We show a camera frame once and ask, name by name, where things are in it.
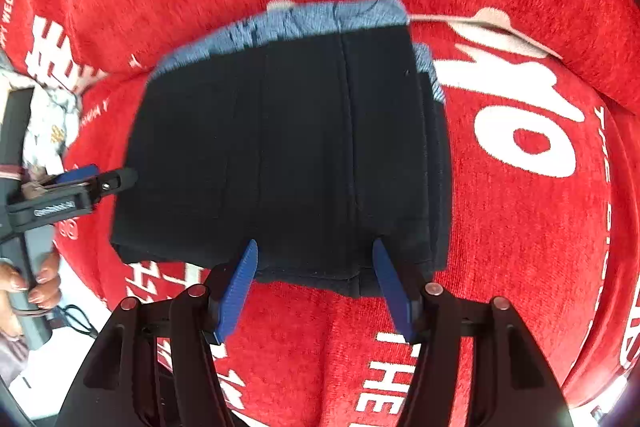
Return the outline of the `black pants with blue waistband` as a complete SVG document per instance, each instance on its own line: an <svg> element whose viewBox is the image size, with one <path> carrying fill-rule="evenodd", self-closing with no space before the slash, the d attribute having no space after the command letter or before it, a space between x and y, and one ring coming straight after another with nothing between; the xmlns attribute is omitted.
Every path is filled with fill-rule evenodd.
<svg viewBox="0 0 640 427"><path fill-rule="evenodd" d="M126 263L211 268L258 246L258 279L378 293L381 241L424 275L451 225L444 94L400 0L239 20L154 70L129 135L137 181L111 243Z"/></svg>

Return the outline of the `red bedspread with white lettering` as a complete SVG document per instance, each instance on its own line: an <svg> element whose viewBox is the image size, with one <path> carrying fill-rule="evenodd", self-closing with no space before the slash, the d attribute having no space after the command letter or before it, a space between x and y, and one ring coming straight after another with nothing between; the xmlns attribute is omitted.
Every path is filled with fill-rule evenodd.
<svg viewBox="0 0 640 427"><path fill-rule="evenodd" d="M447 269L507 295L571 403L639 358L639 11L616 2L519 16L486 6L412 24L445 98L454 176ZM213 351L251 426L389 426L418 349L378 298L257 283Z"/></svg>

